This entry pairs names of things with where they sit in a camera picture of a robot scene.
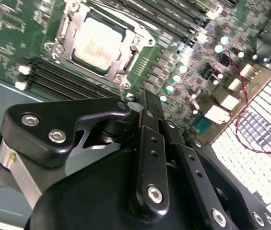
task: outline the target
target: black bracket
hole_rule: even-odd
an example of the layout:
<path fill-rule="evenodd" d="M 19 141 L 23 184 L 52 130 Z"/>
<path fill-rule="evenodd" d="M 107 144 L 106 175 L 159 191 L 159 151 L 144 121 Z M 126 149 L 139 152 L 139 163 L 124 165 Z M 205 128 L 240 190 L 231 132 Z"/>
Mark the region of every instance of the black bracket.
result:
<path fill-rule="evenodd" d="M 84 124 L 94 126 L 101 121 L 123 120 L 129 114 L 129 107 L 115 97 L 19 104 L 5 112 L 0 133 L 15 151 L 41 166 L 52 168 L 67 160 L 75 147 L 75 133 Z M 24 119 L 30 119 L 26 115 L 32 115 L 38 124 L 34 125 L 35 121 L 25 124 Z M 51 140 L 51 131 L 58 141 Z"/>

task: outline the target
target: round screw head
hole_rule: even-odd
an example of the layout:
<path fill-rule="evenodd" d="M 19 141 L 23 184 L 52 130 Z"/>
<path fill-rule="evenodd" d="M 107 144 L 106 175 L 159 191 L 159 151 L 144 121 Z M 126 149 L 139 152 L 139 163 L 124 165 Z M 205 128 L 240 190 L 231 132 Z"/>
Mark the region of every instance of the round screw head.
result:
<path fill-rule="evenodd" d="M 153 113 L 150 112 L 150 111 L 147 111 L 147 115 L 148 115 L 149 117 L 154 117 Z"/>
<path fill-rule="evenodd" d="M 155 186 L 148 187 L 147 193 L 149 198 L 156 204 L 160 204 L 162 202 L 163 195 L 157 187 Z"/>
<path fill-rule="evenodd" d="M 118 105 L 119 108 L 121 108 L 123 110 L 127 109 L 127 106 L 123 102 L 117 102 L 117 105 Z"/>
<path fill-rule="evenodd" d="M 264 221 L 262 220 L 262 218 L 256 213 L 256 212 L 253 212 L 252 213 L 253 217 L 255 218 L 256 222 L 260 225 L 260 226 L 264 226 Z"/>
<path fill-rule="evenodd" d="M 271 224 L 271 217 L 269 216 L 269 214 L 264 213 L 265 218 L 268 220 L 268 222 Z"/>
<path fill-rule="evenodd" d="M 226 226 L 225 217 L 220 211 L 216 210 L 215 208 L 212 209 L 212 217 L 215 220 L 215 222 L 218 223 L 219 226 L 223 228 Z"/>
<path fill-rule="evenodd" d="M 37 126 L 39 124 L 39 119 L 37 116 L 35 115 L 24 115 L 22 118 L 21 118 L 21 121 L 24 125 L 26 126 L 31 126 L 31 127 L 34 127 L 34 126 Z"/>
<path fill-rule="evenodd" d="M 198 140 L 194 139 L 193 141 L 197 147 L 201 148 L 201 143 Z"/>
<path fill-rule="evenodd" d="M 167 122 L 168 123 L 168 126 L 171 127 L 171 128 L 175 128 L 175 125 L 173 123 L 171 123 L 170 121 Z"/>
<path fill-rule="evenodd" d="M 49 139 L 55 143 L 63 143 L 66 141 L 66 135 L 62 130 L 59 129 L 53 129 L 49 132 L 48 135 Z"/>

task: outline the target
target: bolt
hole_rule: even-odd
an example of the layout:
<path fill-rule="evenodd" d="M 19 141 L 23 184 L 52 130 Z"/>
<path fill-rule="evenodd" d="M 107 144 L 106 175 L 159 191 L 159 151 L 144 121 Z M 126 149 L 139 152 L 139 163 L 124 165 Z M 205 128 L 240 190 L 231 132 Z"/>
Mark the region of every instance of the bolt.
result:
<path fill-rule="evenodd" d="M 117 75 L 115 77 L 115 81 L 118 82 L 118 83 L 120 83 L 122 81 L 122 76 L 121 75 Z"/>
<path fill-rule="evenodd" d="M 77 12 L 78 11 L 78 9 L 79 9 L 79 4 L 78 4 L 78 2 L 76 2 L 76 1 L 74 1 L 72 4 L 71 4 L 71 6 L 69 7 L 69 11 L 71 11 L 71 12 Z"/>
<path fill-rule="evenodd" d="M 121 108 L 123 110 L 127 109 L 127 106 L 123 102 L 117 102 L 117 105 L 118 105 L 119 108 Z"/>
<path fill-rule="evenodd" d="M 253 212 L 252 215 L 254 216 L 256 222 L 260 225 L 260 226 L 264 226 L 264 222 L 262 220 L 262 218 L 256 213 L 256 212 Z"/>
<path fill-rule="evenodd" d="M 52 140 L 55 143 L 63 143 L 64 141 L 66 141 L 66 135 L 63 131 L 59 130 L 59 129 L 53 129 L 49 132 L 48 135 L 49 139 Z"/>
<path fill-rule="evenodd" d="M 148 115 L 149 117 L 154 117 L 153 113 L 150 112 L 150 111 L 147 111 L 147 115 Z"/>
<path fill-rule="evenodd" d="M 197 139 L 194 139 L 193 142 L 197 147 L 201 148 L 201 143 Z"/>
<path fill-rule="evenodd" d="M 24 115 L 22 118 L 21 118 L 21 121 L 24 125 L 26 126 L 37 126 L 39 124 L 39 119 L 37 116 L 35 115 Z"/>
<path fill-rule="evenodd" d="M 169 127 L 175 128 L 175 125 L 174 125 L 173 123 L 171 123 L 171 122 L 169 122 L 169 121 L 168 121 L 167 123 L 168 123 L 168 126 L 169 126 Z"/>
<path fill-rule="evenodd" d="M 149 198 L 156 204 L 160 204 L 162 202 L 163 196 L 161 191 L 157 187 L 154 186 L 148 187 L 147 193 Z"/>
<path fill-rule="evenodd" d="M 55 51 L 58 53 L 58 54 L 61 54 L 63 53 L 64 51 L 64 47 L 62 45 L 58 45 L 56 48 L 55 48 Z"/>
<path fill-rule="evenodd" d="M 268 222 L 271 224 L 271 217 L 269 216 L 269 214 L 264 213 L 266 219 L 268 220 Z"/>
<path fill-rule="evenodd" d="M 215 208 L 212 209 L 212 217 L 215 220 L 215 222 L 218 223 L 219 226 L 223 228 L 226 226 L 225 217 L 220 211 L 216 210 Z"/>

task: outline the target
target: electrolytic capacitor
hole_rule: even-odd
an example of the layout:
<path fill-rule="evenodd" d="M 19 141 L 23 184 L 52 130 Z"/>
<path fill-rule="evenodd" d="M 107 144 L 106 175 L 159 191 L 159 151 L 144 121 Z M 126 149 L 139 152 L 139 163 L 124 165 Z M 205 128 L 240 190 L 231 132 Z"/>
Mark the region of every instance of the electrolytic capacitor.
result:
<path fill-rule="evenodd" d="M 197 102 L 195 100 L 193 100 L 191 102 L 190 108 L 191 108 L 191 111 L 194 115 L 198 114 L 199 109 L 200 109 L 199 105 L 197 104 Z"/>
<path fill-rule="evenodd" d="M 214 76 L 211 76 L 209 80 L 213 83 L 213 85 L 218 85 L 219 83 L 219 81 Z"/>
<path fill-rule="evenodd" d="M 230 49 L 234 53 L 234 55 L 238 56 L 239 58 L 243 58 L 245 56 L 245 53 L 242 50 L 238 49 L 238 48 L 232 47 Z"/>
<path fill-rule="evenodd" d="M 190 89 L 190 90 L 188 91 L 188 93 L 189 93 L 189 96 L 190 96 L 192 99 L 196 99 L 196 98 L 197 98 L 196 93 L 195 93 L 192 89 Z"/>

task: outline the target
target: metal arm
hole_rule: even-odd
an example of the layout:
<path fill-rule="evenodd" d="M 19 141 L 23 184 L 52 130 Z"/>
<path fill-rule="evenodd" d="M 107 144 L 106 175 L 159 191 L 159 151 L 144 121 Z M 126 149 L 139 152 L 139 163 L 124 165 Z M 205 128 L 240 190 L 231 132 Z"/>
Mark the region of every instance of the metal arm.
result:
<path fill-rule="evenodd" d="M 0 180 L 27 198 L 29 229 L 271 230 L 271 213 L 200 140 L 185 145 L 158 97 L 144 91 L 137 103 L 142 109 L 102 98 L 6 111 Z M 66 177 L 74 151 L 109 142 L 120 150 Z"/>

